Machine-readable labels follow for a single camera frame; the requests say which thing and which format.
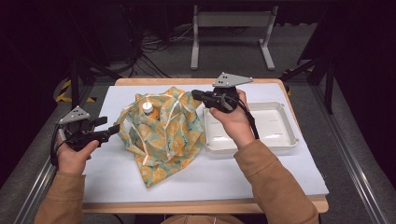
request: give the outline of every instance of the triangular metal plate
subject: triangular metal plate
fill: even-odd
[[[232,74],[222,73],[213,83],[213,87],[229,88],[237,85],[252,82],[252,77],[240,77]]]
[[[73,121],[81,120],[81,119],[89,119],[91,116],[81,107],[76,106],[72,111],[70,111],[66,116],[59,120],[59,124],[66,124]]]

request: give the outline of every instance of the person's right hand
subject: person's right hand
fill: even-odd
[[[236,91],[239,94],[239,98],[244,102],[245,106],[248,107],[245,92],[241,90]],[[241,107],[238,106],[235,111],[229,114],[223,113],[215,107],[210,108],[209,112],[215,119],[221,122],[225,132],[233,139],[238,148],[244,147],[255,140],[248,118]]]

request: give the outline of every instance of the person's left hand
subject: person's left hand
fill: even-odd
[[[60,137],[58,138],[58,144],[62,144]],[[69,145],[63,143],[58,148],[59,171],[73,175],[82,175],[87,160],[98,146],[99,142],[93,140],[82,150],[75,151]]]

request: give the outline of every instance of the white stand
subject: white stand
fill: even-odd
[[[199,55],[199,38],[198,27],[219,27],[219,26],[248,26],[248,27],[266,27],[266,36],[260,39],[260,47],[264,56],[267,68],[274,70],[275,66],[268,50],[268,41],[276,18],[277,7],[272,11],[253,11],[253,12],[220,12],[220,11],[202,11],[198,12],[198,6],[194,6],[193,30],[194,42],[192,45],[191,69],[198,69]]]

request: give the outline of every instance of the small white bottle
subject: small white bottle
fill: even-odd
[[[160,113],[156,108],[154,108],[152,103],[145,102],[143,103],[142,106],[143,106],[143,112],[145,112],[146,116],[152,119],[160,119]]]

